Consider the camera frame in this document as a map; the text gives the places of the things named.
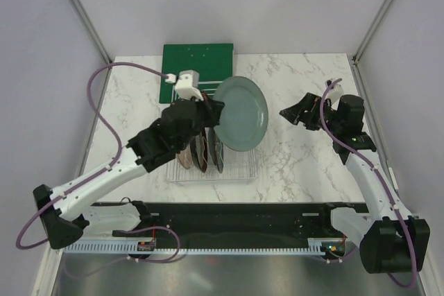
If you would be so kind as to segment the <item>dark teal plate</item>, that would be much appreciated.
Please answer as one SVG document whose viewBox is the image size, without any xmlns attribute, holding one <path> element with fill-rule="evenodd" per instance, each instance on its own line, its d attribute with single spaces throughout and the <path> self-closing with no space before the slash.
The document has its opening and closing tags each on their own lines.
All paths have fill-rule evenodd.
<svg viewBox="0 0 444 296">
<path fill-rule="evenodd" d="M 209 128 L 207 132 L 207 146 L 211 160 L 219 173 L 224 168 L 224 150 L 223 143 L 216 135 L 214 128 Z"/>
</svg>

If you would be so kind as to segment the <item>light green-grey plate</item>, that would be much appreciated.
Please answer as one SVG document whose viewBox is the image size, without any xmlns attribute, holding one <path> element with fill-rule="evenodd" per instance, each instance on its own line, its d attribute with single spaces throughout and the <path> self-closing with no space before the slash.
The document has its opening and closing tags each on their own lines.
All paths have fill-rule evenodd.
<svg viewBox="0 0 444 296">
<path fill-rule="evenodd" d="M 214 127 L 222 143 L 238 152 L 256 148 L 268 127 L 268 105 L 261 89 L 249 78 L 233 76 L 218 86 L 213 98 L 225 104 Z"/>
</svg>

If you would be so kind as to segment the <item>white wire dish rack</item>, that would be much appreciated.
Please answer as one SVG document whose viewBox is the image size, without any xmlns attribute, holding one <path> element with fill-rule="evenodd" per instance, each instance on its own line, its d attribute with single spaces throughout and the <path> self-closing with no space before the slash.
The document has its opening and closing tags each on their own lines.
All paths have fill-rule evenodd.
<svg viewBox="0 0 444 296">
<path fill-rule="evenodd" d="M 256 148 L 238 152 L 223 144 L 224 168 L 219 173 L 213 164 L 208 150 L 208 165 L 206 173 L 201 173 L 194 164 L 189 170 L 184 169 L 176 159 L 166 167 L 167 179 L 180 183 L 199 182 L 236 182 L 256 178 L 257 159 Z"/>
</svg>

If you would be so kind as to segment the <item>red and black plate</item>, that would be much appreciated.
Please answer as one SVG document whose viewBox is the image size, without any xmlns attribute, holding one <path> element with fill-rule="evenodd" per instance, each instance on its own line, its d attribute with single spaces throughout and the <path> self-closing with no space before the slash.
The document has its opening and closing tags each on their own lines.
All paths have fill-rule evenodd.
<svg viewBox="0 0 444 296">
<path fill-rule="evenodd" d="M 191 140 L 189 147 L 194 166 L 201 173 L 206 173 L 208 165 L 208 147 L 205 129 Z"/>
</svg>

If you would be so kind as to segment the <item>pink-brown plate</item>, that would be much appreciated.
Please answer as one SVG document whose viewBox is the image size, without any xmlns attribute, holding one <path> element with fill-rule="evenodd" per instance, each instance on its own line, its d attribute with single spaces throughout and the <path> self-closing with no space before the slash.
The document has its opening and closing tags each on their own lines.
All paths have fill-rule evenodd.
<svg viewBox="0 0 444 296">
<path fill-rule="evenodd" d="M 176 155 L 178 163 L 186 170 L 189 170 L 193 165 L 193 159 L 191 155 L 190 146 L 187 146 L 184 150 Z"/>
</svg>

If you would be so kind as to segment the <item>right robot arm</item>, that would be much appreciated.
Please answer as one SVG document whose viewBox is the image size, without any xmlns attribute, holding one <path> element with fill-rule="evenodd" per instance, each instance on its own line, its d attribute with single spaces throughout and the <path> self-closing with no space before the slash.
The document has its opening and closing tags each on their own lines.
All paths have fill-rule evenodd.
<svg viewBox="0 0 444 296">
<path fill-rule="evenodd" d="M 358 96 L 343 95 L 332 109 L 329 100 L 308 93 L 279 114 L 293 125 L 323 129 L 333 137 L 333 149 L 358 184 L 368 208 L 368 220 L 352 208 L 334 208 L 318 218 L 319 231 L 326 236 L 346 235 L 358 247 L 361 262 L 371 274 L 420 272 L 429 225 L 416 218 L 389 185 L 376 146 L 363 130 L 364 112 L 364 101 Z"/>
</svg>

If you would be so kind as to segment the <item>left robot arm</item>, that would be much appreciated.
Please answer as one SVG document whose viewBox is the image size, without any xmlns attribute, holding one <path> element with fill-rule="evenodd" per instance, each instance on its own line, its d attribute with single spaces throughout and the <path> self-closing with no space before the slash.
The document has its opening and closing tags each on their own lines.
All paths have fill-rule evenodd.
<svg viewBox="0 0 444 296">
<path fill-rule="evenodd" d="M 75 243 L 83 234 L 123 233 L 147 235 L 152 219 L 141 203 L 97 206 L 95 203 L 121 185 L 173 161 L 205 128 L 213 128 L 225 104 L 209 97 L 177 100 L 162 111 L 148 128 L 118 146 L 108 163 L 66 184 L 33 191 L 46 237 L 58 250 Z"/>
</svg>

